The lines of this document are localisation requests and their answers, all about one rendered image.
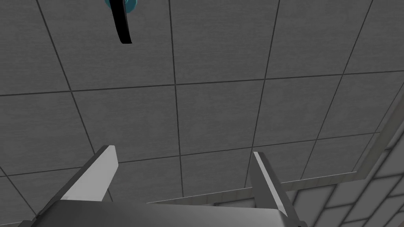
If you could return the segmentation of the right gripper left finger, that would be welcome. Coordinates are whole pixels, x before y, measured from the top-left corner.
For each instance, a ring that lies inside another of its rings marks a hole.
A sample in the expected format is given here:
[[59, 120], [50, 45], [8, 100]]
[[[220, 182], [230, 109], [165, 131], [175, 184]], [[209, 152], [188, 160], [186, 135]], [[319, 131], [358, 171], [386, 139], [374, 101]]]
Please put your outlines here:
[[37, 217], [59, 200], [102, 201], [117, 168], [115, 146], [102, 146], [53, 196]]

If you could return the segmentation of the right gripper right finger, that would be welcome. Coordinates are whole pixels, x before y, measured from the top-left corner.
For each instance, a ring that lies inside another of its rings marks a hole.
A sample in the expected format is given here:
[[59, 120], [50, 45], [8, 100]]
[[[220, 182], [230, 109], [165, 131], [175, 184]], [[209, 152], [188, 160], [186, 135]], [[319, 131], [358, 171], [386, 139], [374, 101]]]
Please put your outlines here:
[[300, 222], [289, 197], [263, 152], [252, 153], [249, 174], [257, 208], [276, 209], [292, 222]]

